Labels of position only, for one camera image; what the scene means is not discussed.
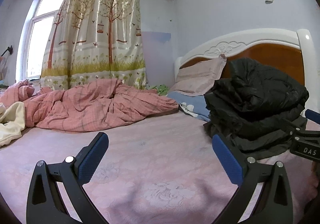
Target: bed sheet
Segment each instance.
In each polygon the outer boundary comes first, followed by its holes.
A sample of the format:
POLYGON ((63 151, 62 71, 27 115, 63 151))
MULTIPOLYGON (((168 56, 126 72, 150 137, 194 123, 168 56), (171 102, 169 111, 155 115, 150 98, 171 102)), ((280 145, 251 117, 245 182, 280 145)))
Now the bed sheet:
MULTIPOLYGON (((84 189, 108 222, 213 222, 237 186, 229 181, 202 125, 203 121, 178 112, 105 131, 110 140, 109 149, 84 189)), ((318 127, 308 123, 308 128, 318 127)), ((75 156, 96 134, 32 128, 0 149, 0 192, 23 224, 37 161, 62 162, 69 155, 75 156)), ((306 204, 303 193, 311 161, 285 152, 263 162, 273 164, 277 160, 284 163, 288 173, 296 223, 306 204)), ((70 215, 78 219, 63 185, 59 184, 59 188, 70 215)))

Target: blue blanket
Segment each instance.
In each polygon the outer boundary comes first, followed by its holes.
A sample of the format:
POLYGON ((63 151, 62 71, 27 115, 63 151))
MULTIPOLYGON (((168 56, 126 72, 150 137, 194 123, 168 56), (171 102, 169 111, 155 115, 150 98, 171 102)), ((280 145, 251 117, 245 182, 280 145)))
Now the blue blanket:
POLYGON ((204 121, 209 122, 209 110, 206 109, 204 96, 187 96, 178 92, 169 92, 167 97, 174 99, 179 103, 180 108, 187 114, 204 121))

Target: window frame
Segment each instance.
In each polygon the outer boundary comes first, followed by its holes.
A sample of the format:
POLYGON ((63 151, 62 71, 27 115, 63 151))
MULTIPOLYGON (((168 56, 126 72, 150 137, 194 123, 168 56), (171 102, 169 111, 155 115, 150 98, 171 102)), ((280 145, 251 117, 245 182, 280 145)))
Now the window frame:
POLYGON ((31 76, 31 77, 27 77, 29 46, 30 46, 31 35, 32 35, 34 24, 36 22, 38 22, 38 21, 41 21, 42 19, 46 19, 46 18, 49 18, 49 17, 52 17, 52 16, 54 16, 54 19, 55 19, 55 17, 57 16, 57 14, 59 12, 59 9, 58 9, 56 11, 51 11, 51 12, 36 16, 36 14, 37 14, 37 12, 39 10, 41 2, 42 2, 42 0, 38 1, 36 10, 35 10, 35 12, 33 14, 33 17, 30 20, 30 24, 29 24, 29 27, 28 27, 27 35, 26 35, 26 41, 25 41, 24 52, 23 52, 23 57, 22 57, 22 67, 21 67, 22 68, 22 78, 23 79, 28 79, 28 80, 30 80, 30 79, 39 79, 40 76, 41 76, 41 75, 34 75, 34 76, 31 76))

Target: silver screw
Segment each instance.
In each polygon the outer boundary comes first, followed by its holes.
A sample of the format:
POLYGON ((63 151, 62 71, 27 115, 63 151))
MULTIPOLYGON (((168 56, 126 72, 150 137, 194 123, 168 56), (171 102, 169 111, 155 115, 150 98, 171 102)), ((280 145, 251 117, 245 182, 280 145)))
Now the silver screw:
POLYGON ((38 166, 38 167, 41 167, 43 164, 44 164, 44 161, 40 160, 40 161, 37 163, 37 166, 38 166))
POLYGON ((251 163, 251 164, 253 164, 253 163, 256 162, 256 160, 255 160, 253 157, 248 157, 248 158, 247 158, 247 161, 248 161, 249 163, 251 163))
POLYGON ((283 167, 283 163, 280 162, 280 161, 278 161, 276 164, 277 164, 278 167, 283 167))
POLYGON ((66 157, 65 161, 67 163, 71 163, 73 161, 73 157, 72 156, 68 156, 68 157, 66 157))

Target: white headboard frame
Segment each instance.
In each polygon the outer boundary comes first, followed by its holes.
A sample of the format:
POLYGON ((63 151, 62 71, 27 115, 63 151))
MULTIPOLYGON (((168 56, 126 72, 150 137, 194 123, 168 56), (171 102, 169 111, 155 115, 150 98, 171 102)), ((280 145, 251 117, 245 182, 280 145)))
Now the white headboard frame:
POLYGON ((281 44, 301 50, 305 86, 310 94, 306 108, 319 112, 320 84, 317 75, 317 55, 310 32, 307 29, 299 29, 294 32, 279 28, 259 28, 214 38, 191 50, 185 56, 178 57, 174 65, 175 77, 177 77, 179 68, 193 58, 205 57, 212 59, 220 54, 225 54, 226 57, 234 56, 260 43, 281 44))

